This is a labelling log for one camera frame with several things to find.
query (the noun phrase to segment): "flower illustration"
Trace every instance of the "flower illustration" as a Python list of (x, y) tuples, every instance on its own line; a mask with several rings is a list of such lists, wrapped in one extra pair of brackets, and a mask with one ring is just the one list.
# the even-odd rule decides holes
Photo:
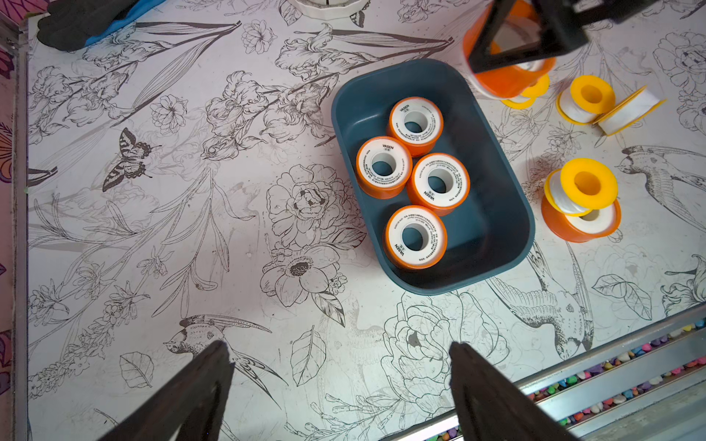
[(110, 300), (105, 302), (103, 311), (103, 320), (111, 325), (120, 326), (125, 323), (130, 323), (130, 319), (137, 318), (136, 302), (144, 298), (150, 298), (147, 294), (136, 295), (130, 289), (130, 282), (125, 282), (125, 289), (120, 286), (113, 285), (116, 292), (110, 294)]
[(275, 65), (287, 69), (292, 75), (307, 81), (326, 74), (344, 74), (362, 63), (377, 61), (378, 57), (364, 52), (343, 52), (337, 49), (325, 49), (333, 40), (333, 28), (328, 23), (323, 24), (323, 30), (317, 35), (302, 40), (285, 40), (280, 56)]
[(73, 371), (73, 374), (79, 376), (84, 370), (88, 369), (88, 357), (87, 356), (75, 356), (73, 357), (73, 363), (68, 365), (68, 369)]
[(0, 75), (10, 79), (10, 72), (15, 70), (15, 65), (12, 62), (12, 56), (0, 49)]
[(429, 416), (453, 408), (450, 397), (451, 342), (467, 342), (489, 363), (509, 354), (505, 337), (473, 295), (402, 295), (397, 316), (385, 322), (389, 355), (381, 365), (395, 393)]
[(684, 103), (676, 110), (681, 125), (706, 135), (706, 94), (695, 90), (689, 95), (680, 90), (679, 101)]
[(206, 120), (214, 136), (203, 143), (204, 158), (235, 158), (238, 151), (262, 142), (245, 135), (253, 118), (267, 107), (268, 99), (262, 95), (262, 87), (256, 81), (243, 80), (245, 75), (243, 71), (228, 75), (222, 96), (213, 98), (206, 105)]
[(151, 54), (174, 46), (167, 42), (130, 40), (133, 32), (135, 32), (135, 23), (91, 44), (83, 53), (82, 58), (105, 70), (110, 70), (131, 61), (145, 61)]
[(693, 279), (686, 281), (686, 285), (681, 283), (672, 284), (669, 290), (661, 286), (660, 289), (664, 295), (662, 296), (662, 305), (664, 312), (667, 315), (677, 314), (692, 306), (706, 301), (706, 260), (700, 255), (692, 255), (696, 258), (696, 270), (687, 272), (668, 271), (665, 274), (694, 274)]
[(78, 127), (91, 124), (99, 119), (105, 111), (111, 119), (118, 119), (129, 110), (121, 109), (110, 100), (118, 96), (118, 90), (127, 81), (129, 73), (108, 72), (105, 76), (95, 80), (87, 80), (82, 88), (69, 98), (66, 103), (68, 115), (64, 121), (70, 119)]
[(282, 245), (316, 244), (343, 225), (346, 212), (337, 195), (343, 190), (335, 170), (320, 164), (295, 165), (283, 173), (267, 192), (273, 232), (282, 237)]
[(73, 281), (73, 285), (81, 288), (76, 293), (76, 298), (96, 298), (103, 291), (103, 288), (115, 281), (115, 279), (101, 280), (104, 265), (105, 262), (100, 265), (92, 263), (87, 267), (79, 267), (76, 270), (76, 274), (79, 277)]
[(245, 53), (250, 54), (252, 51), (262, 54), (270, 49), (270, 44), (277, 38), (272, 28), (268, 28), (264, 20), (254, 20), (252, 23), (247, 23), (243, 26), (243, 45), (245, 45)]
[(185, 99), (179, 99), (174, 95), (163, 95), (160, 101), (150, 105), (152, 109), (152, 122), (160, 128), (162, 135), (176, 133), (179, 127), (184, 127), (186, 121)]
[(338, 77), (329, 78), (323, 85), (305, 84), (298, 90), (288, 89), (280, 93), (279, 106), (265, 112), (265, 128), (260, 131), (267, 133), (278, 143), (297, 139), (307, 128), (317, 138), (330, 134), (321, 124), (321, 102), (335, 86)]
[(694, 32), (670, 32), (659, 41), (654, 59), (671, 83), (688, 94), (706, 93), (706, 36)]
[(54, 286), (54, 280), (49, 280), (49, 286), (41, 285), (39, 289), (32, 290), (32, 295), (29, 297), (29, 320), (34, 322), (35, 326), (49, 324), (49, 321), (54, 317), (54, 313), (61, 310), (68, 314), (68, 308), (61, 303), (59, 293)]
[(282, 262), (263, 268), (260, 288), (268, 296), (277, 296), (284, 306), (302, 303), (309, 293), (321, 293), (337, 274), (339, 255), (330, 246), (307, 247), (294, 251)]
[(142, 270), (140, 271), (141, 274), (152, 273), (152, 275), (155, 276), (155, 279), (157, 279), (159, 276), (166, 276), (167, 266), (164, 264), (164, 262), (167, 262), (172, 256), (172, 254), (174, 254), (174, 251), (170, 251), (169, 254), (161, 258), (157, 255), (157, 249), (153, 246), (152, 257), (138, 262), (137, 268), (142, 268)]

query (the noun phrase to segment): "teal plastic tray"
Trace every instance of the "teal plastic tray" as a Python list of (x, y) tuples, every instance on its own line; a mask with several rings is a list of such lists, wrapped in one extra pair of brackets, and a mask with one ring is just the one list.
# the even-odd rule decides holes
[[(385, 135), (390, 111), (407, 97), (427, 98), (441, 110), (444, 129), (432, 152), (458, 158), (471, 181), (466, 201), (441, 218), (448, 233), (446, 254), (418, 271), (396, 267), (383, 250), (390, 216), (410, 205), (407, 191), (392, 199), (372, 198), (360, 189), (354, 168), (358, 149)], [(534, 240), (534, 215), (488, 121), (453, 67), (421, 59), (361, 75), (341, 87), (331, 114), (375, 253), (396, 284), (433, 296), (500, 274), (525, 258)]]

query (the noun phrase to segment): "floral printed tablecloth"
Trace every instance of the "floral printed tablecloth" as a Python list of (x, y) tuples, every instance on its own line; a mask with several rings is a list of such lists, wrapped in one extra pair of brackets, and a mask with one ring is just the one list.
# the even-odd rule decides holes
[[(372, 0), (324, 23), (285, 0), (170, 0), (75, 53), (31, 39), (33, 439), (95, 439), (224, 339), (237, 371), (223, 440), (375, 440), (453, 407), (451, 341), (518, 380), (704, 301), (696, 0), (592, 25), (528, 110), (479, 97), (534, 210), (532, 259), (434, 297), (381, 271), (333, 96), (408, 59), (466, 74), (459, 41), (485, 5)], [(588, 73), (618, 99), (648, 85), (668, 101), (610, 138), (573, 126), (556, 97)], [(568, 244), (544, 225), (544, 179), (574, 157), (616, 173), (608, 238)]]

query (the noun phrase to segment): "leaf illustration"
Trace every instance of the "leaf illustration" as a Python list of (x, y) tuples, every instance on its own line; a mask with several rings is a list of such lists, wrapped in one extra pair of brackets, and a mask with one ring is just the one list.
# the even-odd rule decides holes
[(152, 374), (155, 364), (149, 355), (141, 352), (129, 352), (120, 356), (120, 371), (128, 387), (152, 387)]
[(316, 304), (316, 307), (326, 314), (329, 318), (339, 322), (341, 326), (346, 327), (346, 317), (343, 313), (341, 302), (330, 292), (311, 293), (311, 298)]
[(366, 233), (355, 228), (344, 228), (328, 242), (334, 248), (339, 250), (352, 250), (361, 244), (365, 239)]
[(593, 289), (604, 296), (622, 298), (635, 314), (645, 320), (652, 320), (652, 299), (637, 284), (627, 282), (615, 274), (608, 274), (599, 277)]
[(306, 384), (318, 374), (326, 361), (326, 343), (313, 326), (292, 343), (292, 377), (297, 386)]
[(277, 9), (279, 9), (280, 15), (284, 18), (287, 26), (293, 24), (301, 17), (299, 9), (293, 7), (289, 0), (281, 0)]
[(142, 89), (142, 92), (135, 98), (133, 112), (136, 113), (144, 106), (152, 102), (162, 92), (175, 84), (194, 65), (198, 57), (218, 40), (221, 35), (204, 40), (196, 46), (190, 48), (177, 58), (167, 64), (155, 77)]
[(230, 265), (230, 254), (228, 251), (228, 242), (226, 242), (225, 237), (221, 234), (220, 230), (218, 229), (218, 225), (216, 225), (216, 221), (213, 219), (212, 215), (209, 215), (211, 218), (211, 226), (213, 226), (213, 236), (216, 238), (216, 250), (218, 251), (218, 257), (221, 260), (221, 265), (223, 265), (223, 269), (229, 271), (229, 265)]

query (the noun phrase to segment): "stacked tape rolls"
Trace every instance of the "stacked tape rolls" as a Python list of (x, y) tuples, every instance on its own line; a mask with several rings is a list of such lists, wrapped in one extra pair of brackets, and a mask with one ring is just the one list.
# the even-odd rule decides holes
[[(417, 230), (421, 236), (418, 249), (405, 245), (405, 229)], [(398, 267), (408, 270), (429, 268), (446, 252), (446, 228), (429, 208), (419, 205), (402, 207), (392, 215), (385, 228), (385, 251)]]
[(390, 112), (388, 135), (397, 139), (412, 157), (429, 153), (443, 131), (443, 117), (428, 99), (405, 98)]
[(566, 121), (585, 126), (613, 109), (615, 103), (615, 92), (610, 84), (593, 75), (582, 75), (562, 91), (556, 100), (556, 109)]
[(586, 242), (617, 230), (622, 216), (617, 197), (618, 181), (608, 167), (573, 159), (547, 177), (542, 216), (557, 236)]
[[(430, 178), (441, 180), (444, 191), (434, 190)], [(468, 172), (458, 159), (446, 153), (431, 153), (414, 166), (407, 195), (413, 204), (446, 216), (466, 200), (470, 188)]]
[(606, 135), (615, 135), (647, 116), (661, 106), (664, 101), (650, 92), (647, 86), (644, 86), (625, 98), (615, 109), (598, 118), (596, 122)]
[[(387, 164), (389, 173), (379, 174), (374, 164)], [(356, 158), (358, 183), (362, 190), (378, 199), (399, 195), (412, 172), (412, 157), (407, 148), (388, 136), (372, 138), (360, 147)]]

